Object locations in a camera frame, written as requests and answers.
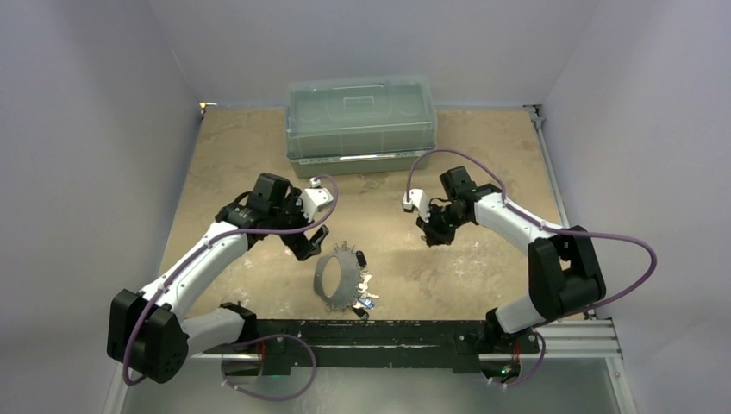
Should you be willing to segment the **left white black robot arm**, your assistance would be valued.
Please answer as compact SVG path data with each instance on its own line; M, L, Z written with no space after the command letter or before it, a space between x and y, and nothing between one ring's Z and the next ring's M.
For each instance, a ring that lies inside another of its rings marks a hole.
M227 344L237 353L257 341L254 314L226 303L202 317L187 316L204 291L240 257L269 235L299 261L318 255L325 222L339 201L333 177L316 175L303 189L270 172L253 189L221 207L203 236L170 269L137 291L111 300L106 352L122 365L122 381L169 381L194 354Z

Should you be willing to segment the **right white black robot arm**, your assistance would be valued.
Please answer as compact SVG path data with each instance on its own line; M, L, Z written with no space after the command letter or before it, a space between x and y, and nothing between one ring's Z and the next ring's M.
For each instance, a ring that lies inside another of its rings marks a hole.
M417 212L416 225L428 246L451 244L457 229L472 223L501 236L528 260L526 294L487 311L482 343L504 351L524 331L605 297L596 250L584 228L556 228L540 220L512 204L496 185L477 185L462 166L444 172L440 182L446 196L438 203L420 189L403 195L403 209Z

